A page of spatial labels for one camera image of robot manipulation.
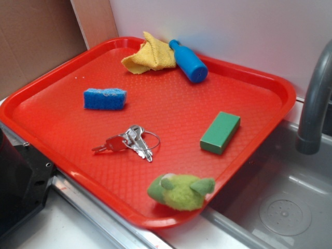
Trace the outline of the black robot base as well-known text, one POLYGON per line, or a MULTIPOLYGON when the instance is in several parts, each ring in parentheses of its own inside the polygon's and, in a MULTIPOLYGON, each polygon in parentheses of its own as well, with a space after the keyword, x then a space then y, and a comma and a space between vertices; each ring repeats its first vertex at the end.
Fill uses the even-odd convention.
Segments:
POLYGON ((1 240, 46 204, 54 163, 34 146, 12 145, 1 131, 1 240))

